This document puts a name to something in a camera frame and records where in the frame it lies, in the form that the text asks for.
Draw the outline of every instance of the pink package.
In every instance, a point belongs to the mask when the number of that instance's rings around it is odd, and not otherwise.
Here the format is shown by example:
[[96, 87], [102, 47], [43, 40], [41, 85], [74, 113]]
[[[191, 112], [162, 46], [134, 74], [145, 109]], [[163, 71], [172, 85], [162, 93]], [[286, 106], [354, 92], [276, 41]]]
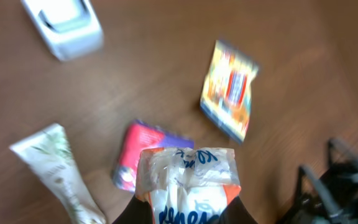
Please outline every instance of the pink package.
[[114, 184], [119, 189], [135, 192], [136, 170], [140, 153], [143, 149], [156, 147], [194, 148], [194, 142], [135, 120], [127, 130], [118, 166], [112, 179]]

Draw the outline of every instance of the colorful packaging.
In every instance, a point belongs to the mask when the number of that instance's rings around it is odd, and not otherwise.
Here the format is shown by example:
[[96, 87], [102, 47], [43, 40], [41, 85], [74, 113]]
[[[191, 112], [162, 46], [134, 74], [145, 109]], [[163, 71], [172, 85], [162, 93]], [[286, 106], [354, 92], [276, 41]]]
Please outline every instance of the colorful packaging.
[[217, 40], [204, 81], [201, 109], [237, 142], [246, 136], [250, 106], [250, 83], [258, 72], [250, 58]]
[[212, 223], [241, 190], [233, 149], [146, 149], [137, 171], [135, 196], [158, 224]]
[[119, 189], [135, 192], [136, 170], [142, 150], [173, 146], [193, 148], [194, 142], [139, 120], [134, 121], [127, 131], [118, 167], [114, 172], [114, 184]]

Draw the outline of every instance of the white plastic device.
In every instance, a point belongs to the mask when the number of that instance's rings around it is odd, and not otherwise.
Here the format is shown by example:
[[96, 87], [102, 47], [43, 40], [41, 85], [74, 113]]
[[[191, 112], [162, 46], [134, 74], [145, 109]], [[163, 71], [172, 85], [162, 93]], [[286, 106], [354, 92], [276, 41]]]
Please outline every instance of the white plastic device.
[[90, 0], [22, 0], [51, 53], [61, 61], [103, 46], [103, 31]]

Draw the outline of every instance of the food package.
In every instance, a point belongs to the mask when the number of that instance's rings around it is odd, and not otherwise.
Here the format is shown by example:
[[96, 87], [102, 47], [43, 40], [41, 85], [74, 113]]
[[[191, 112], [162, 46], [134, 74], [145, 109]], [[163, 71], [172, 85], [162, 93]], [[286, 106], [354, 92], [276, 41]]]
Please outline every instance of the food package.
[[143, 149], [170, 146], [193, 148], [194, 142], [135, 120], [127, 130], [121, 157], [114, 171], [114, 184], [120, 189], [135, 192], [140, 152]]
[[237, 142], [246, 136], [250, 84], [259, 67], [249, 57], [218, 40], [204, 81], [201, 109], [220, 129]]
[[211, 223], [241, 190], [233, 149], [166, 147], [142, 151], [135, 196], [153, 223]]
[[72, 224], [106, 223], [81, 178], [62, 126], [53, 124], [10, 148], [59, 198]]

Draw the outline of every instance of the black object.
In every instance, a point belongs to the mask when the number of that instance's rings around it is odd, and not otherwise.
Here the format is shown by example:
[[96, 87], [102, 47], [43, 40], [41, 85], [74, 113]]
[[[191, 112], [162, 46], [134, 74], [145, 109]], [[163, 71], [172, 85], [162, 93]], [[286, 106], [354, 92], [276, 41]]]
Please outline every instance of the black object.
[[[121, 215], [112, 224], [153, 224], [152, 210], [147, 202], [141, 202], [135, 197], [129, 202], [128, 206]], [[242, 204], [239, 197], [233, 201], [222, 212], [219, 220], [208, 224], [257, 224], [257, 222], [249, 215], [247, 209]]]
[[[345, 162], [334, 162], [334, 150], [346, 156]], [[328, 170], [317, 179], [311, 169], [300, 166], [294, 202], [277, 221], [284, 223], [358, 223], [358, 158], [339, 139], [328, 141]], [[307, 177], [315, 194], [304, 192]]]

